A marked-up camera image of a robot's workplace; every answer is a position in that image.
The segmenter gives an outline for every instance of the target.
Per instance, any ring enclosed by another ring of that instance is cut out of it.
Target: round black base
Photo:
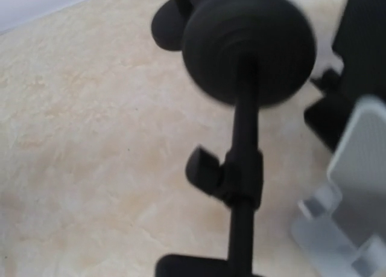
[[[196,7],[202,0],[191,0]],[[169,0],[157,11],[151,23],[156,44],[167,51],[180,51],[186,21],[177,9],[175,0]]]

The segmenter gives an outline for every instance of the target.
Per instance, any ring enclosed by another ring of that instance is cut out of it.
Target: black pole
[[[176,2],[177,8],[185,20],[188,20],[192,11],[193,4],[191,0],[174,0]]]
[[[235,107],[232,138],[232,159],[241,173],[244,183],[258,182],[254,170],[253,157],[258,150],[258,75],[257,62],[251,57],[243,57],[238,67],[239,91]],[[228,262],[240,276],[252,274],[253,259],[253,219],[255,204],[248,197],[235,200],[232,205]]]

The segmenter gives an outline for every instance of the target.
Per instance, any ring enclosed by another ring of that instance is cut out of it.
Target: black knob
[[[193,186],[210,196],[221,182],[220,161],[202,147],[197,147],[191,154],[185,173]]]

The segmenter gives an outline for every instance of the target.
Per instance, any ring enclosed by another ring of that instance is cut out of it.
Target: circular disc
[[[258,60],[259,105],[292,96],[309,77],[315,41],[308,21],[287,0],[208,0],[188,21],[183,58],[211,97],[234,104],[240,55]]]
[[[196,7],[202,0],[191,0]],[[167,1],[153,17],[151,33],[156,44],[168,51],[180,51],[185,20],[180,15],[175,0]]]

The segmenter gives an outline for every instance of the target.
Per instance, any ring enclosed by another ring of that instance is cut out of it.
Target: white plastic holder
[[[386,276],[386,105],[360,99],[294,239],[322,277]]]

